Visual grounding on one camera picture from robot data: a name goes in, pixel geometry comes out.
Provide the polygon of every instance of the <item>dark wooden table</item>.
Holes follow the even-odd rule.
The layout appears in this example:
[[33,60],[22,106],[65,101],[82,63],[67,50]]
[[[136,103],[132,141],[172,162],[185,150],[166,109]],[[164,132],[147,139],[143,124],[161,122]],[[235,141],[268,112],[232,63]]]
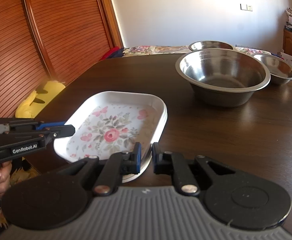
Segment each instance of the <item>dark wooden table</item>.
[[[201,154],[283,186],[292,198],[292,82],[269,85],[237,108],[208,106],[175,71],[180,55],[107,59],[83,73],[37,117],[67,120],[90,96],[107,90],[150,93],[167,105],[168,120],[160,139],[162,150]],[[41,173],[64,165],[52,149],[27,157]],[[131,186],[170,185],[154,175],[151,165]],[[292,209],[285,226],[292,233]]]

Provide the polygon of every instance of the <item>small metal bowl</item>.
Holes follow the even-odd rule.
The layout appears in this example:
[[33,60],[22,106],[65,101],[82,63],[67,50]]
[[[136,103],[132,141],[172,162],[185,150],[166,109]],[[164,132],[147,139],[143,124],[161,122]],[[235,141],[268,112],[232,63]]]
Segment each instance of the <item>small metal bowl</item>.
[[201,49],[235,49],[232,45],[221,41],[196,41],[188,46],[191,51]]
[[176,70],[190,82],[195,96],[210,105],[234,107],[268,85],[268,68],[253,57],[230,49],[203,49],[187,53]]
[[268,54],[254,54],[254,58],[262,62],[271,73],[271,83],[283,85],[292,80],[292,66],[288,65],[285,60]]

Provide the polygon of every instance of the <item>pink rose print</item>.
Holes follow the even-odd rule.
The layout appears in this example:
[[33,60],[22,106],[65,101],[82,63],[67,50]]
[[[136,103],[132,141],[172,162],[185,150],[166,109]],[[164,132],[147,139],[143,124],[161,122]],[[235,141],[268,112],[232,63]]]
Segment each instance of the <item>pink rose print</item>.
[[127,132],[128,132],[128,128],[127,127],[121,130],[121,133],[127,133]]
[[84,142],[88,142],[91,139],[92,134],[89,133],[88,135],[84,135],[80,137],[80,140],[84,141]]
[[145,109],[139,111],[139,116],[137,116],[137,119],[142,120],[148,117],[148,113]]
[[101,109],[100,111],[97,111],[97,112],[93,112],[92,114],[95,115],[95,116],[100,116],[100,114],[105,114],[107,113],[107,109],[108,109],[108,106],[105,106],[103,109]]
[[119,131],[116,128],[112,128],[109,131],[107,131],[104,135],[105,140],[107,142],[113,142],[116,141],[119,136]]

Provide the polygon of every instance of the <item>white metal tray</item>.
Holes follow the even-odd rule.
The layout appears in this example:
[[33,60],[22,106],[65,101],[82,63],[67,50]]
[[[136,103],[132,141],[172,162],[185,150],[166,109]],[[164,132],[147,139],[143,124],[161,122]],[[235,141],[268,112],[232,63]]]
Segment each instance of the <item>white metal tray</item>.
[[76,132],[54,141],[55,152],[69,162],[97,155],[101,160],[142,145],[141,175],[151,160],[150,145],[158,142],[167,121],[165,103],[154,95],[106,91],[88,98],[65,124]]

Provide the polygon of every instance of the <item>floral tablecloth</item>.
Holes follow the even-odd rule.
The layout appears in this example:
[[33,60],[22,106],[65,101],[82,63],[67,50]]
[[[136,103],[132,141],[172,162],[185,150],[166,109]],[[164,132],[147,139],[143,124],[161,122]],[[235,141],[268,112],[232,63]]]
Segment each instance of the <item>floral tablecloth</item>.
[[[265,53],[271,54],[265,50],[258,50],[258,49],[249,49],[249,48],[242,48],[242,47],[235,47],[237,51],[246,53],[246,54],[255,54],[255,53]],[[130,56],[140,56],[140,55],[154,55],[154,54],[183,54],[188,53],[190,50],[188,46],[137,46],[124,49],[123,54],[124,57]]]

